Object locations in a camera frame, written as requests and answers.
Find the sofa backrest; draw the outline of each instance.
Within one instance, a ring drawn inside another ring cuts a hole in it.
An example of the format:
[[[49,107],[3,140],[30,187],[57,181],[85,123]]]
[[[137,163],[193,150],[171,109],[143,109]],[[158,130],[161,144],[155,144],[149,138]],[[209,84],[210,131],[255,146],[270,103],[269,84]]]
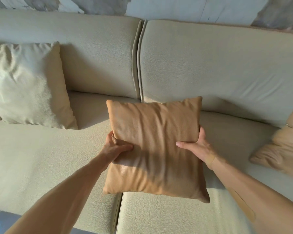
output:
[[[203,110],[276,126],[293,111],[293,34],[151,20],[138,53],[144,102],[203,96]]]
[[[68,90],[140,98],[133,17],[0,9],[0,43],[61,43]]]

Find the sofa seam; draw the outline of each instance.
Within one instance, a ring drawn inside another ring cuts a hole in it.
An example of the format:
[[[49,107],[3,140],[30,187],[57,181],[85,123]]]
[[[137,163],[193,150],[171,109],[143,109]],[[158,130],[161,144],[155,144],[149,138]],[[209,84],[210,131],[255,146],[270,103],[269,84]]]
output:
[[[114,222],[113,222],[113,230],[112,232],[113,233],[116,233],[116,220],[117,220],[117,224],[118,224],[118,221],[119,221],[119,214],[121,212],[121,200],[123,198],[123,193],[121,193],[119,195],[119,198],[118,198],[118,201],[117,201],[117,208],[116,208],[116,213],[115,213],[115,217],[114,217]]]
[[[142,39],[143,39],[143,35],[144,35],[144,32],[145,32],[146,25],[147,25],[147,20],[145,20],[144,23],[143,23],[143,27],[142,27],[139,42],[138,42],[138,50],[137,50],[138,82],[139,82],[139,89],[140,89],[140,101],[142,103],[144,102],[144,95],[143,95],[143,87],[142,87],[140,54],[141,54]]]
[[[133,50],[131,53],[131,71],[133,75],[133,85],[135,87],[136,99],[139,99],[140,97],[140,89],[139,89],[139,80],[138,80],[138,68],[137,68],[137,62],[135,58],[138,55],[137,49],[138,49],[138,42],[139,42],[141,30],[142,30],[142,20],[140,20],[138,23],[135,39],[133,41]]]

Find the person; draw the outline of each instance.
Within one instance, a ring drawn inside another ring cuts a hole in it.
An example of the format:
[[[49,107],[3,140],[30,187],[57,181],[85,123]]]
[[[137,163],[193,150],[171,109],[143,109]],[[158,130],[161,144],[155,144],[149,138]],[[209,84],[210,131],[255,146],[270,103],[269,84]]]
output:
[[[116,145],[112,137],[111,131],[96,157],[43,195],[6,234],[69,234],[101,173],[120,153],[133,149],[130,144]],[[214,171],[258,233],[293,233],[293,202],[220,157],[202,127],[196,143],[176,145],[190,150]]]

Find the sofa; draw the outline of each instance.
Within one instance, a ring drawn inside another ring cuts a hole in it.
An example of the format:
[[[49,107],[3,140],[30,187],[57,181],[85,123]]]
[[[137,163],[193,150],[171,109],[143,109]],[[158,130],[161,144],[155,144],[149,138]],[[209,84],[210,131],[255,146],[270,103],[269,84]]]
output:
[[[219,154],[293,201],[293,177],[248,161],[293,111],[293,34],[0,9],[0,43],[55,41],[79,130],[0,121],[0,210],[22,215],[97,155],[111,130],[106,100],[196,96],[203,97],[200,124]],[[255,233],[206,166],[210,204],[147,193],[102,195],[106,173],[76,228],[99,234]]]

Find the peeling wall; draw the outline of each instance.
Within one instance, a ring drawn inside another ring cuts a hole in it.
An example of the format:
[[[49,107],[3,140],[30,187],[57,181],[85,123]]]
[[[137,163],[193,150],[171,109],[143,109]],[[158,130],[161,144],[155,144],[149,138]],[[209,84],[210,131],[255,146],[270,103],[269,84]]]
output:
[[[0,8],[293,30],[293,0],[0,0]]]

